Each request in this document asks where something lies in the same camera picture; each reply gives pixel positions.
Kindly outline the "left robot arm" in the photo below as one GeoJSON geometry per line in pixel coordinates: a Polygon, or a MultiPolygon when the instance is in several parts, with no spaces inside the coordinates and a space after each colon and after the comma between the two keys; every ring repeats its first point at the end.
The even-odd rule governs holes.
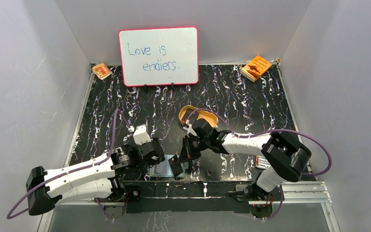
{"type": "Polygon", "coordinates": [[[122,174],[164,161],[157,138],[142,145],[126,144],[101,156],[60,169],[33,168],[26,182],[28,214],[42,215],[62,203],[87,198],[119,201],[125,195],[122,174]]]}

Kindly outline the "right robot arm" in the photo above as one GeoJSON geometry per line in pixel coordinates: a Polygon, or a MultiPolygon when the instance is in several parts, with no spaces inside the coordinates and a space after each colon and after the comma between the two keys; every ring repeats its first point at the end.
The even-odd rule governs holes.
{"type": "Polygon", "coordinates": [[[267,199],[272,190],[285,181],[298,182],[312,153],[295,136],[276,130],[261,135],[232,133],[217,130],[205,119],[198,119],[183,137],[183,146],[177,163],[198,159],[202,151],[209,149],[217,154],[261,155],[270,164],[253,184],[238,194],[254,195],[267,199]]]}

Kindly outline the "mint green card holder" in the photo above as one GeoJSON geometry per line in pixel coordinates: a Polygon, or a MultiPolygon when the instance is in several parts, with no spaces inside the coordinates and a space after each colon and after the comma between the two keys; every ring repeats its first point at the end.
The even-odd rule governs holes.
{"type": "MultiPolygon", "coordinates": [[[[154,165],[149,170],[150,177],[174,177],[172,175],[168,159],[171,158],[173,155],[165,155],[165,160],[160,164],[154,165]]],[[[185,171],[188,169],[188,162],[184,163],[185,171]]]]}

